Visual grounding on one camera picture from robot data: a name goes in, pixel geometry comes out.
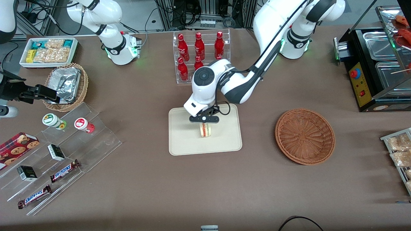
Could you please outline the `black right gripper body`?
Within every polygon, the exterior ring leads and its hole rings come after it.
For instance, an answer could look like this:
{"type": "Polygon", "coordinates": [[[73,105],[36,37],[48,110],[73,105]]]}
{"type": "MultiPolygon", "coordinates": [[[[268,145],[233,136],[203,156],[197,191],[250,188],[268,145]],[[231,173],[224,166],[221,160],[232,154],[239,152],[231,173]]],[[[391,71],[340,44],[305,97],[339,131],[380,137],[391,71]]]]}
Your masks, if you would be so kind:
{"type": "Polygon", "coordinates": [[[0,85],[0,98],[2,100],[23,101],[29,104],[34,103],[34,92],[31,91],[31,86],[25,84],[25,78],[21,78],[6,70],[0,73],[3,76],[0,85]]]}

